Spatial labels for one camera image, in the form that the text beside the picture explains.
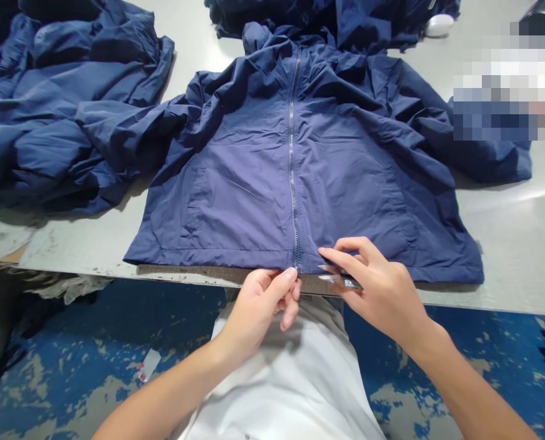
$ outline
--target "navy fabric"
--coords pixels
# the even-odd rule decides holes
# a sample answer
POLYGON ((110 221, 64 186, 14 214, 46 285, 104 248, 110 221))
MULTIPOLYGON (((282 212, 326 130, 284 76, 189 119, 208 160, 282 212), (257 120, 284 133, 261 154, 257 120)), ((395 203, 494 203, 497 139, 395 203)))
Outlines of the navy fabric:
POLYGON ((243 37, 245 57, 170 102, 86 109, 107 149, 169 144, 125 261, 318 273, 319 246, 363 235, 415 281, 482 282, 448 166, 514 182, 530 176, 522 149, 454 141, 451 108, 400 59, 288 27, 243 37))
POLYGON ((19 8, 0 35, 0 208, 113 207, 166 150, 126 137, 107 148, 88 101, 95 115, 154 105, 174 43, 156 36, 153 13, 120 0, 20 0, 19 8))
POLYGON ((460 0, 204 0, 220 37, 242 35, 252 21, 274 30, 295 26, 306 34, 331 33, 337 48, 377 54, 417 44, 438 13, 459 16, 460 0))

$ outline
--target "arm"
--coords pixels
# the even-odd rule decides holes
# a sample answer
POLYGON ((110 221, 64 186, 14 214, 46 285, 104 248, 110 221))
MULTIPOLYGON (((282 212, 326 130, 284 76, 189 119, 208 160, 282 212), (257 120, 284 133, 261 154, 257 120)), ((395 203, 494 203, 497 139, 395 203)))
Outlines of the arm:
POLYGON ((293 268, 248 275, 223 330, 178 365, 126 399, 104 421, 93 440, 167 438, 205 396, 260 346, 275 313, 281 329, 298 312, 301 282, 293 268))
POLYGON ((427 373, 466 440, 538 439, 428 317, 405 266, 388 262, 365 237, 342 238, 334 249, 319 253, 362 285, 361 291, 336 288, 352 310, 394 339, 427 373), (353 257, 341 252, 345 249, 360 254, 353 257))

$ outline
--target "person's left hand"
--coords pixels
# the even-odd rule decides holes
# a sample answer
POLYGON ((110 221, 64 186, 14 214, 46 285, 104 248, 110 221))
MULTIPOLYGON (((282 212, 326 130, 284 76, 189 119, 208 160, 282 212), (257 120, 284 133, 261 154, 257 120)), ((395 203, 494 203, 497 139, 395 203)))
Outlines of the person's left hand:
POLYGON ((217 336, 237 362, 256 352, 279 311, 284 311, 281 330, 293 325, 302 284, 297 275, 295 268, 282 273, 256 269, 246 277, 228 321, 217 336))

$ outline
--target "person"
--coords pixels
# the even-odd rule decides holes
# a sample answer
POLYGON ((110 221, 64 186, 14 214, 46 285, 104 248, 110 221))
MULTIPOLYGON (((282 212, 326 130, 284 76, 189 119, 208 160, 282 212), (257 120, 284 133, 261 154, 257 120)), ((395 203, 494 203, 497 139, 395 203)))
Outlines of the person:
MULTIPOLYGON (((538 439, 429 318, 405 266, 367 238, 319 253, 360 283, 336 289, 427 373, 466 440, 538 439)), ((251 272, 211 341, 126 399, 93 439, 384 439, 342 315, 300 298, 301 286, 294 268, 251 272)))

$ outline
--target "garment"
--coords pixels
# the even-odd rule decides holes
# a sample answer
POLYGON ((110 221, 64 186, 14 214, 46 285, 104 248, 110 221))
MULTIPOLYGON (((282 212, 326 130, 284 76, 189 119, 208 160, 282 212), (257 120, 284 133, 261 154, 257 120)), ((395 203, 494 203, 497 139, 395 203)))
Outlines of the garment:
POLYGON ((220 37, 241 37, 252 21, 307 34, 331 33, 338 49, 376 54, 417 44, 436 14, 459 16, 460 0, 205 0, 220 37))
MULTIPOLYGON (((215 322, 223 328, 233 304, 215 322)), ((303 298, 296 322, 280 315, 258 352, 199 405, 181 434, 199 439, 384 439, 372 414, 343 317, 321 297, 303 298)))
POLYGON ((160 106, 87 109, 106 149, 169 143, 125 261, 320 273, 319 246, 361 235, 415 281, 481 283, 448 165, 515 182, 527 148, 454 141, 451 108, 404 61, 286 32, 247 26, 248 55, 160 106))
MULTIPOLYGON (((11 6, 2 5, 5 23, 11 6)), ((153 13, 121 0, 20 0, 19 8, 0 35, 0 208, 115 206, 136 177, 160 167, 165 150, 126 139, 104 149, 81 106, 154 105, 174 43, 157 38, 153 13)))

